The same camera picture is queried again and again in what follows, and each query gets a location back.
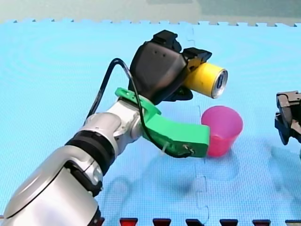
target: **can lid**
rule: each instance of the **can lid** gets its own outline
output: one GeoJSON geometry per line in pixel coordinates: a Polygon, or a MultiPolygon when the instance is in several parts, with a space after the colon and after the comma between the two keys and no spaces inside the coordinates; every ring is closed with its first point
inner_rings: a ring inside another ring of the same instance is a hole
{"type": "Polygon", "coordinates": [[[225,90],[226,84],[228,80],[228,71],[226,69],[222,69],[218,76],[216,76],[215,81],[213,83],[211,96],[212,98],[218,98],[225,90]]]}

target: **interlocking foam mat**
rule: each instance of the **interlocking foam mat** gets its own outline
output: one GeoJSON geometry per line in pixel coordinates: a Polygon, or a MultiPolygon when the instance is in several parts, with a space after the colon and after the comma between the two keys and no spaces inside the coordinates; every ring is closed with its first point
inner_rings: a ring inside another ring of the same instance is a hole
{"type": "MultiPolygon", "coordinates": [[[[206,226],[220,219],[241,226],[301,219],[300,144],[283,146],[274,128],[276,93],[300,89],[301,24],[69,19],[0,24],[0,213],[15,189],[81,127],[110,61],[119,57],[130,65],[137,48],[163,29],[177,33],[183,48],[211,51],[210,63],[227,68],[229,80],[219,99],[195,93],[191,101],[161,103],[162,115],[199,123],[204,110],[226,105],[240,113],[244,130],[219,159],[174,159],[143,138],[130,144],[97,197],[103,225],[119,225],[120,218],[137,218],[137,226],[154,218],[168,218],[171,226],[189,224],[186,219],[206,226]]],[[[113,104],[117,87],[127,87],[119,67],[98,111],[113,104]]]]}

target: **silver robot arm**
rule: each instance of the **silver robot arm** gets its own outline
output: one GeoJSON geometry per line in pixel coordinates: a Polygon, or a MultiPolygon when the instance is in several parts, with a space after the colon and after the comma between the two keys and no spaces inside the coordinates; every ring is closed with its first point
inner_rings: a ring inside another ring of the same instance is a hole
{"type": "Polygon", "coordinates": [[[103,176],[127,144],[142,135],[136,106],[118,99],[106,112],[87,118],[15,191],[2,226],[97,226],[94,199],[103,176]]]}

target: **pink cup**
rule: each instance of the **pink cup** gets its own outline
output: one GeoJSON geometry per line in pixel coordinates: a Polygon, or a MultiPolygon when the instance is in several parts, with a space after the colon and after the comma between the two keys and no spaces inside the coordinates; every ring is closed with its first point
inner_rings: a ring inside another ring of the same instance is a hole
{"type": "Polygon", "coordinates": [[[208,108],[201,117],[201,124],[210,127],[207,155],[211,157],[226,154],[243,129],[240,115],[225,106],[208,108]]]}

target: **green 3d-printed bracket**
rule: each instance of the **green 3d-printed bracket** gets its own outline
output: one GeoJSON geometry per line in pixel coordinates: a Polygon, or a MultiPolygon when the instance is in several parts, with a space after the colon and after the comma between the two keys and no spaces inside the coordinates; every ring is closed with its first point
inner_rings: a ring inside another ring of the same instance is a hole
{"type": "MultiPolygon", "coordinates": [[[[137,104],[135,93],[130,90],[118,88],[115,94],[137,104]]],[[[186,153],[191,153],[191,157],[206,156],[210,138],[208,126],[171,121],[161,116],[161,111],[148,99],[140,95],[139,99],[144,109],[143,119],[151,137],[166,151],[176,156],[186,153]]],[[[149,140],[144,132],[143,137],[149,140]]]]}

